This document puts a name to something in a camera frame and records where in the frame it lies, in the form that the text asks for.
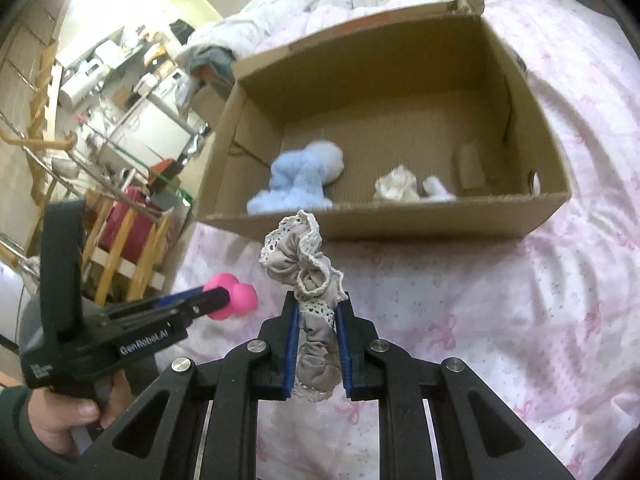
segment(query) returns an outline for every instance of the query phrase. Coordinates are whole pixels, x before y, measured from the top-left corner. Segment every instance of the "brown cardboard box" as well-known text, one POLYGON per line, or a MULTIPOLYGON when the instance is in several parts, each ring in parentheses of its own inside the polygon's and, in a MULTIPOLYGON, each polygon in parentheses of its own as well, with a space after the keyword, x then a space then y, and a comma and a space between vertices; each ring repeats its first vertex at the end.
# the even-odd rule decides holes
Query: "brown cardboard box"
MULTIPOLYGON (((334 208, 315 212, 327 238, 522 237, 538 227, 570 197, 561 148, 483 9, 456 0, 390 10, 237 62, 196 218, 263 240, 286 215, 246 214, 270 164, 327 139, 345 162, 325 187, 334 208), (456 153, 470 142, 486 185, 465 190, 456 153), (376 179, 399 164, 418 182, 436 175, 459 199, 373 202, 376 179)), ((208 120, 207 99, 196 102, 208 120)))

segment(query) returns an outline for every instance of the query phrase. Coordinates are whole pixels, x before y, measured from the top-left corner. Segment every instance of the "pink toy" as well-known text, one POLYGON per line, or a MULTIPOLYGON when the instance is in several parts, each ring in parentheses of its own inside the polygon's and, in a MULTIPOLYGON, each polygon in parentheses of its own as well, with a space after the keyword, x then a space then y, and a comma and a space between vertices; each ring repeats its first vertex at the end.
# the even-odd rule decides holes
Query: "pink toy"
POLYGON ((240 283, 240 281, 232 274, 223 272, 216 274, 202 287, 202 291, 206 292, 217 287, 226 288, 229 293, 229 304, 225 308, 221 308, 211 314, 207 314, 211 319, 222 320, 236 314, 236 316, 244 316, 249 312, 258 308, 258 295, 255 289, 248 283, 240 283))

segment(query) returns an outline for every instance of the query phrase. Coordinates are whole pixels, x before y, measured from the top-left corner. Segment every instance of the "hand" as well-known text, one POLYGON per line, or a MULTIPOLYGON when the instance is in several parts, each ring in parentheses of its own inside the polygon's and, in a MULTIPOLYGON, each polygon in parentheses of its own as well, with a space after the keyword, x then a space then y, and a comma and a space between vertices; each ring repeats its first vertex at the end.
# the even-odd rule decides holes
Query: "hand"
POLYGON ((77 451, 71 437, 72 428, 100 420, 100 425, 106 429, 132 401, 124 371, 119 371, 113 377, 111 396, 102 412, 92 400, 74 399, 40 388, 31 393, 27 415, 33 433, 41 443, 54 453, 69 454, 77 451))

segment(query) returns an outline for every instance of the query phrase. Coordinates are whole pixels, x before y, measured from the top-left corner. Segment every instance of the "lace scrunchie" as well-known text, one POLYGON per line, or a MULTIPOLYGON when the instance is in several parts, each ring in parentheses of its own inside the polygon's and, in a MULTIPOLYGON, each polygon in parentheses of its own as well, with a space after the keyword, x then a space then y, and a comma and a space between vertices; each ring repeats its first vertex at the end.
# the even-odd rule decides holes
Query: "lace scrunchie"
POLYGON ((342 273, 322 254, 321 244, 316 218, 301 210, 284 218, 267 235, 260 263, 270 278, 293 286, 300 306, 300 328, 306 342, 298 351, 298 380, 307 389, 326 393, 340 383, 334 308, 347 295, 342 273))

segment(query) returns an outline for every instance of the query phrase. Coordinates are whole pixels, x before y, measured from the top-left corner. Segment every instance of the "bed sheet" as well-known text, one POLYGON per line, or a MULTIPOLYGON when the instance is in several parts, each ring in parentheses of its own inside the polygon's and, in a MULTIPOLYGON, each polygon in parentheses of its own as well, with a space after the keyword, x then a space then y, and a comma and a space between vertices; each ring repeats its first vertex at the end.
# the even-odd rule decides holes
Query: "bed sheet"
MULTIPOLYGON (((487 1, 485 16, 527 65, 573 198, 521 241, 324 250, 381 337, 421 359, 465 360, 589 480, 640 422, 640 63, 617 25, 573 0, 487 1)), ((260 307, 198 320, 159 367, 221 358, 279 312, 285 289, 259 267, 259 251, 197 226, 174 290, 232 272, 254 284, 260 307)), ((263 402, 257 449, 263 480, 377 479, 377 405, 340 388, 317 404, 263 402)))

